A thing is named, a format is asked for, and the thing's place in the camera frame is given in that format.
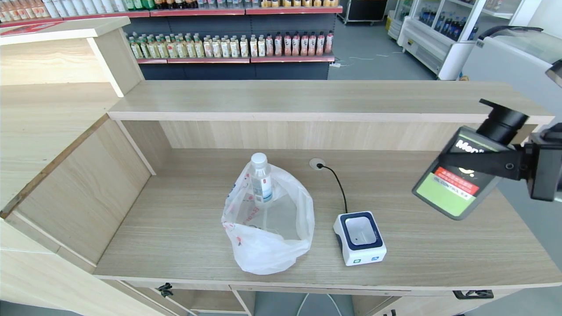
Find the black cable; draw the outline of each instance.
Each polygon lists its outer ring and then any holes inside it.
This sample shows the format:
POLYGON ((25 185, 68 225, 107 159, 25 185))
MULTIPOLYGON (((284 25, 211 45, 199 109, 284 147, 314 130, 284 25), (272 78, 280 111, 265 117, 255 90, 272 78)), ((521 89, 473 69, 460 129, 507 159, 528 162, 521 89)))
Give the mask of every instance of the black cable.
POLYGON ((336 174, 336 172, 335 172, 332 168, 330 168, 330 167, 328 167, 328 166, 325 166, 325 165, 323 165, 323 164, 316 164, 316 167, 318 167, 318 169, 326 168, 326 169, 330 170, 330 171, 334 174, 334 177, 336 178, 336 181, 337 181, 338 184, 339 184, 339 189, 342 190, 343 204, 344 204, 344 206, 345 206, 345 208, 346 208, 346 214, 347 214, 347 200, 346 200, 346 194, 345 194, 344 191, 343 191, 342 183, 339 181, 338 175, 336 174))

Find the plastic bag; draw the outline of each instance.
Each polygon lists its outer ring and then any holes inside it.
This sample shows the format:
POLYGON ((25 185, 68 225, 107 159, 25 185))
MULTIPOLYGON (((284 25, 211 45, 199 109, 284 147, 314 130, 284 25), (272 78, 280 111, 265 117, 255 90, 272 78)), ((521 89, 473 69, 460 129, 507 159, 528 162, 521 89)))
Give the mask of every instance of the plastic bag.
POLYGON ((255 203, 246 165, 223 210, 223 227, 243 271, 272 274, 287 270, 312 244, 312 197, 289 172, 271 165, 273 199, 255 203))

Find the gray floor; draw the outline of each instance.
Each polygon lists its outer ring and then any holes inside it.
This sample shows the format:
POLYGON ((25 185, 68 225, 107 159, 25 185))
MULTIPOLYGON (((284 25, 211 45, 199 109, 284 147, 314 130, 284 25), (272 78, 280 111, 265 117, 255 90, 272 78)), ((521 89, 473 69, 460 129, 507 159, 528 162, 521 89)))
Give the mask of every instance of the gray floor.
MULTIPOLYGON (((386 35, 384 26, 349 24, 336 22, 334 54, 340 58, 341 68, 330 68, 329 79, 379 79, 379 80, 433 80, 435 76, 422 64, 400 48, 386 35), (359 60, 351 57, 369 58, 359 60)), ((562 119, 562 108, 547 109, 562 119)), ((553 261, 562 269, 562 207, 560 204, 533 201, 528 198, 523 182, 505 180, 499 188, 510 201, 527 226, 535 234, 553 261)), ((304 294, 259 292, 256 316, 294 316, 304 294)), ((343 316, 353 316, 351 298, 334 296, 343 316)), ((72 312, 34 308, 2 302, 1 316, 71 316, 72 312)), ((336 309, 326 295, 310 295, 302 308, 301 316, 337 316, 336 309)), ((562 287, 524 290, 486 304, 468 312, 466 316, 561 316, 562 287)))

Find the checkout counter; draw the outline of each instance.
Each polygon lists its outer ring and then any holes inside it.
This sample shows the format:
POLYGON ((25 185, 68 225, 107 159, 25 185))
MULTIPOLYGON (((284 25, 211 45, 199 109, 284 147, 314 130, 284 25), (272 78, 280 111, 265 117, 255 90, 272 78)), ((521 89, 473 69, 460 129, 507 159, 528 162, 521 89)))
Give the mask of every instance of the checkout counter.
MULTIPOLYGON (((145 81, 118 40, 128 18, 76 22, 0 40, 3 52, 44 46, 68 60, 57 41, 91 49, 74 59, 80 74, 40 54, 34 67, 58 79, 2 78, 0 299, 80 314, 252 315, 257 291, 306 292, 352 295, 355 316, 451 316, 562 285, 497 189, 459 222, 411 193, 454 131, 487 117, 480 98, 530 116, 514 142, 550 123, 509 85, 145 81), (307 188, 316 222, 310 251, 268 276, 240 270, 220 224, 232 182, 258 150, 307 188), (373 213, 384 261, 344 265, 332 230, 343 212, 339 188, 309 167, 312 157, 337 170, 351 212, 373 213), (172 296, 160 294, 165 283, 172 296), (493 298, 454 294, 469 290, 493 298)), ((2 70, 11 58, 2 55, 2 70)))

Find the black mount bracket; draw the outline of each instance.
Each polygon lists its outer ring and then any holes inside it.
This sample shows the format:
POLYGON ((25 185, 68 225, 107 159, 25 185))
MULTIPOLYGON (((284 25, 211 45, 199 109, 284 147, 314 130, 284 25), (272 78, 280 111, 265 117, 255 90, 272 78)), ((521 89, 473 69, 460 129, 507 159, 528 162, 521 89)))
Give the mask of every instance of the black mount bracket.
POLYGON ((158 291, 160 292, 160 295, 162 295, 163 297, 167 297, 169 295, 173 295, 172 291, 170 291, 171 288, 172 285, 166 282, 164 285, 158 288, 158 291))
POLYGON ((462 291, 453 291, 455 297, 459 300, 478 300, 478 299, 492 299, 492 290, 473 290, 463 293, 462 291))

